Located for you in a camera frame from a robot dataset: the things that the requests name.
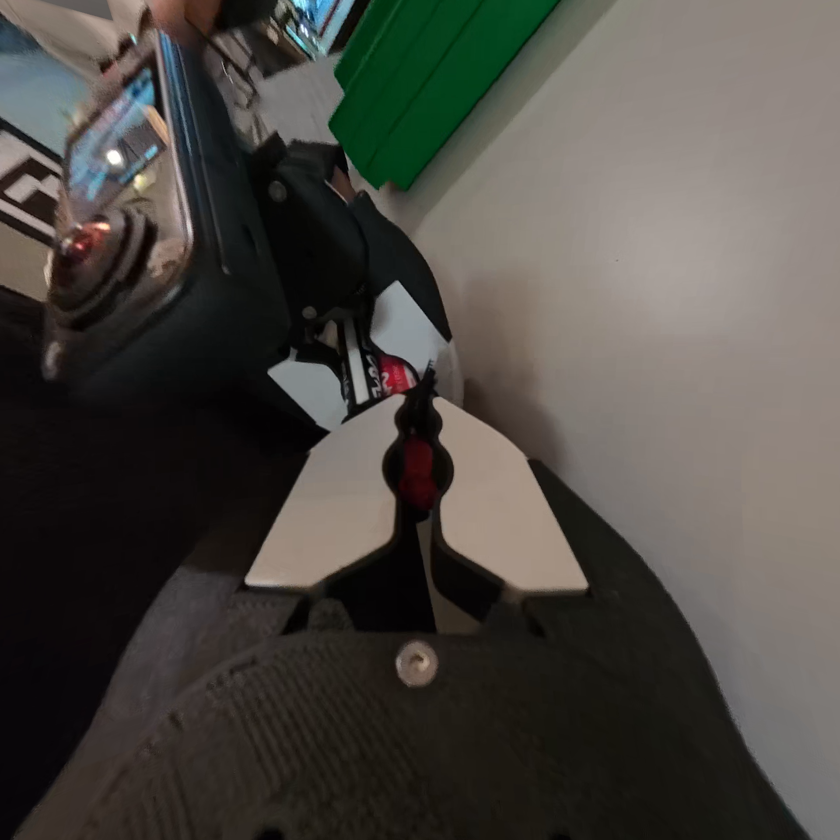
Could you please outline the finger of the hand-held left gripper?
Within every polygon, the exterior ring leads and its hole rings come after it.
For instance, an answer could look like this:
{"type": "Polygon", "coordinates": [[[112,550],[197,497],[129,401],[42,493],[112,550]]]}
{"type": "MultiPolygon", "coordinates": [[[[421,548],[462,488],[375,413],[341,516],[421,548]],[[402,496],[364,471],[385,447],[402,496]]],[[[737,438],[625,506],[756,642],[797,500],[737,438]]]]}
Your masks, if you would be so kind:
{"type": "Polygon", "coordinates": [[[375,300],[369,335],[374,347],[402,361],[419,378],[431,367],[437,394],[463,407],[465,378],[453,339],[445,339],[399,282],[375,300]]]}
{"type": "Polygon", "coordinates": [[[320,362],[307,362],[291,354],[268,369],[268,376],[322,430],[340,427],[348,409],[339,377],[320,362]]]}

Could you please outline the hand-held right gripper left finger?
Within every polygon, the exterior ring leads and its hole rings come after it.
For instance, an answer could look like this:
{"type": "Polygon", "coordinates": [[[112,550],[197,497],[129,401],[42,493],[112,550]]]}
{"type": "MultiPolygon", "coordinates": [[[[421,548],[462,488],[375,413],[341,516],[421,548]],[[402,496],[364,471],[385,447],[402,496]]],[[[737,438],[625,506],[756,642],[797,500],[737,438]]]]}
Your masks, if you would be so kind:
{"type": "Polygon", "coordinates": [[[398,439],[393,395],[331,432],[310,452],[245,576],[252,589],[317,589],[383,550],[396,534],[385,457],[398,439]]]}

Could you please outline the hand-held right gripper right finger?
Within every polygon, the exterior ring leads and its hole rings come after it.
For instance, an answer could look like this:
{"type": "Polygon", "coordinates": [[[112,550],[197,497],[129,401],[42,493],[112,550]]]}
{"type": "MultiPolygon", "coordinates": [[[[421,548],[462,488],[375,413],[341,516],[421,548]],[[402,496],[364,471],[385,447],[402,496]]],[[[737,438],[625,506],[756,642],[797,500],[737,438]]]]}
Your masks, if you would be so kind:
{"type": "Polygon", "coordinates": [[[453,466],[439,500],[443,547],[511,596],[582,595],[589,586],[525,454],[442,397],[438,441],[453,466]]]}

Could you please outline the red dry erase marker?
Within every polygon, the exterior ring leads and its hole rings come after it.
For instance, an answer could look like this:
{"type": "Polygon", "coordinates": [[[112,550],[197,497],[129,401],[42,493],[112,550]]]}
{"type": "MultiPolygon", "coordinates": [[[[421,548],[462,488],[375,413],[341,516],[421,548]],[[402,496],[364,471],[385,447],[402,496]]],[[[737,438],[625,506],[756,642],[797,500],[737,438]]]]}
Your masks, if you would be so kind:
{"type": "Polygon", "coordinates": [[[396,409],[396,439],[384,461],[385,478],[415,522],[425,521],[438,498],[431,406],[435,374],[419,378],[406,363],[382,354],[380,373],[389,396],[402,396],[396,409]]]}

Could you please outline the black dry erase marker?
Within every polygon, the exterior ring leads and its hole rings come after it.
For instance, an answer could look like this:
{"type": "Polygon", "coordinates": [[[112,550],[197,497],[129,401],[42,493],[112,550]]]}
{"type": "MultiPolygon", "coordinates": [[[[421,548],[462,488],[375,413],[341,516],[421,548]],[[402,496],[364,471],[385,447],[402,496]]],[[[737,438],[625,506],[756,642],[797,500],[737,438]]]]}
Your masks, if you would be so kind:
{"type": "Polygon", "coordinates": [[[369,326],[362,318],[345,318],[337,325],[339,382],[346,408],[342,424],[385,399],[379,353],[369,326]]]}

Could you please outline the framed black-white tag sign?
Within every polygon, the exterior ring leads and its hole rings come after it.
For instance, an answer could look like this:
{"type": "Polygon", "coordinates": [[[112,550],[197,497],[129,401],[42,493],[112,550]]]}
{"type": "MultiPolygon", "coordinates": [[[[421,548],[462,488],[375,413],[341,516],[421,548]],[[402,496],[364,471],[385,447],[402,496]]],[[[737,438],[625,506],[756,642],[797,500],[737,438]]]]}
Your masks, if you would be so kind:
{"type": "Polygon", "coordinates": [[[1,118],[1,221],[43,245],[56,240],[62,159],[1,118]]]}

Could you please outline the green plastic bin stack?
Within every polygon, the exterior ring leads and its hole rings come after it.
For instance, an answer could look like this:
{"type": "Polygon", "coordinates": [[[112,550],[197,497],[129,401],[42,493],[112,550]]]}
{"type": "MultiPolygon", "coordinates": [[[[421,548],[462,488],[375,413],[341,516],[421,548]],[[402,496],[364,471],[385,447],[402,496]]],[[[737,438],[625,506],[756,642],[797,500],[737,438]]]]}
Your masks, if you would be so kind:
{"type": "Polygon", "coordinates": [[[374,1],[334,76],[333,137],[374,189],[406,191],[557,1],[374,1]]]}

